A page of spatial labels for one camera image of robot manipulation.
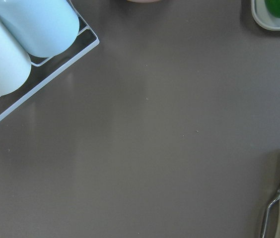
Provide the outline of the pink bowl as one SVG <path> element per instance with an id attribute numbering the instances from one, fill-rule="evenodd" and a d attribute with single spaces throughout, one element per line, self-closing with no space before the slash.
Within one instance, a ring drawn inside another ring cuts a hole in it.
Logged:
<path id="1" fill-rule="evenodd" d="M 161 0 L 128 0 L 130 2 L 136 2 L 136 3 L 152 3 L 152 2 L 158 2 Z"/>

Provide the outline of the light blue cup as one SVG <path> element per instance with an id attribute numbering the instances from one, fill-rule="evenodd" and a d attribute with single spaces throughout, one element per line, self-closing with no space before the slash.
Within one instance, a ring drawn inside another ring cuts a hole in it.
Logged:
<path id="1" fill-rule="evenodd" d="M 0 19 L 31 55 L 49 58 L 76 40 L 79 19 L 66 0 L 0 0 Z"/>

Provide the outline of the white rectangular tray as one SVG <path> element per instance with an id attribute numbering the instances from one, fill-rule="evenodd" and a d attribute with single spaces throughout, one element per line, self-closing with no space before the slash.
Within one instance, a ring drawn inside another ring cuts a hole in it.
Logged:
<path id="1" fill-rule="evenodd" d="M 280 18 L 272 16 L 264 0 L 251 0 L 251 12 L 255 22 L 270 31 L 280 31 Z"/>

